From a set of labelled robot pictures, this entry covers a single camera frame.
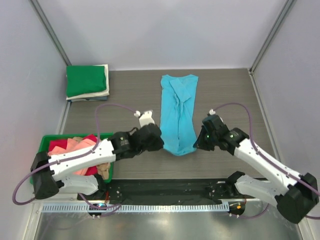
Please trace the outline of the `light blue t shirt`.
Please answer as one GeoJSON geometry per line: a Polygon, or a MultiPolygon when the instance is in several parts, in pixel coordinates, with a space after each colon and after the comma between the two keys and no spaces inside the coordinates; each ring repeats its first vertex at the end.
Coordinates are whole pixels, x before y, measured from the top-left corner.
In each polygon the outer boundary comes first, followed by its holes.
{"type": "Polygon", "coordinates": [[[175,156],[194,152],[197,140],[193,114],[199,78],[193,74],[173,77],[163,75],[160,81],[160,130],[163,148],[175,156]]]}

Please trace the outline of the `green plastic bin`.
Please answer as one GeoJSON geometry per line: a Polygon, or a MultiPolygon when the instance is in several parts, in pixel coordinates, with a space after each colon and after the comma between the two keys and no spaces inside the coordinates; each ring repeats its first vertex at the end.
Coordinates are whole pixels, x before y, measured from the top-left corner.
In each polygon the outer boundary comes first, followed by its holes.
{"type": "MultiPolygon", "coordinates": [[[[92,147],[97,142],[97,134],[56,134],[45,135],[39,146],[38,152],[47,152],[49,155],[68,153],[72,150],[79,150],[85,147],[92,147]]],[[[76,175],[89,176],[98,174],[97,167],[91,166],[75,172],[76,175]]],[[[110,164],[109,178],[104,180],[110,183],[113,176],[113,164],[110,164]]]]}

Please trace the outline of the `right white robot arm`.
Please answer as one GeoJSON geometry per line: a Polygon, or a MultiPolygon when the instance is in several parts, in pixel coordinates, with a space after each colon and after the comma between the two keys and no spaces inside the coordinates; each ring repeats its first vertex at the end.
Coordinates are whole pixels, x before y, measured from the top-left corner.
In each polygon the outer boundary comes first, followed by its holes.
{"type": "Polygon", "coordinates": [[[208,115],[202,120],[200,134],[194,144],[200,150],[219,147],[246,162],[268,181],[256,180],[237,171],[227,178],[225,192],[231,198],[247,195],[277,208],[289,222],[298,224],[319,203],[317,179],[285,166],[263,149],[241,129],[228,129],[222,119],[208,115]]]}

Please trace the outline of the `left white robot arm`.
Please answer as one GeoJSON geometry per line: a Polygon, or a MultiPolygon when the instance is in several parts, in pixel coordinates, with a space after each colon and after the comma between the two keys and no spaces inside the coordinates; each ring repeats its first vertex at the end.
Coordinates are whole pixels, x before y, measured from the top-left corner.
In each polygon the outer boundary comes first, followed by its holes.
{"type": "Polygon", "coordinates": [[[101,200],[106,194],[104,181],[98,175],[76,175],[84,168],[131,159],[144,151],[163,148],[160,128],[153,123],[127,132],[116,132],[97,146],[49,156],[36,154],[31,165],[31,178],[35,199],[44,200],[58,193],[81,193],[101,200]]]}

